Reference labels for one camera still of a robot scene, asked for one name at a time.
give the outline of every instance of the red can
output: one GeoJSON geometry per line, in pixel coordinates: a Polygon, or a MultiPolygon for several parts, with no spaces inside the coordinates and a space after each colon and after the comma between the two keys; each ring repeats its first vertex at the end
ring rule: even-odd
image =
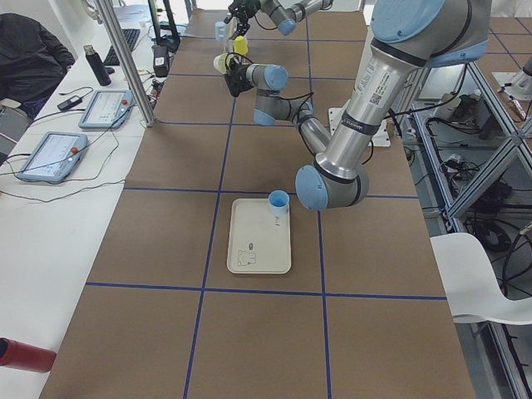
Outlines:
{"type": "Polygon", "coordinates": [[[49,372],[54,360],[56,360],[54,351],[0,338],[0,366],[29,372],[49,372]]]}

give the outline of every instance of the white mounting plate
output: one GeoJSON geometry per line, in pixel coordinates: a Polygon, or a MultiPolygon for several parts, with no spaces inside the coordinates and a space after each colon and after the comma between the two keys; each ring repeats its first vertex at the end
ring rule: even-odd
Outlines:
{"type": "MultiPolygon", "coordinates": [[[[510,83],[512,77],[515,76],[515,73],[516,72],[492,72],[493,77],[501,87],[504,87],[506,83],[510,83]]],[[[517,101],[532,101],[532,95],[515,92],[512,89],[512,86],[505,87],[505,92],[510,96],[513,96],[517,101]]]]}
{"type": "MultiPolygon", "coordinates": [[[[342,114],[346,109],[349,100],[344,104],[342,108],[329,108],[329,125],[331,126],[331,135],[334,135],[334,131],[342,119],[342,114]]],[[[392,145],[386,129],[386,121],[382,121],[381,127],[378,132],[373,136],[373,145],[376,147],[389,147],[392,145]]]]}
{"type": "Polygon", "coordinates": [[[231,273],[283,274],[291,267],[290,209],[274,216],[267,199],[233,202],[227,268],[231,273]]]}

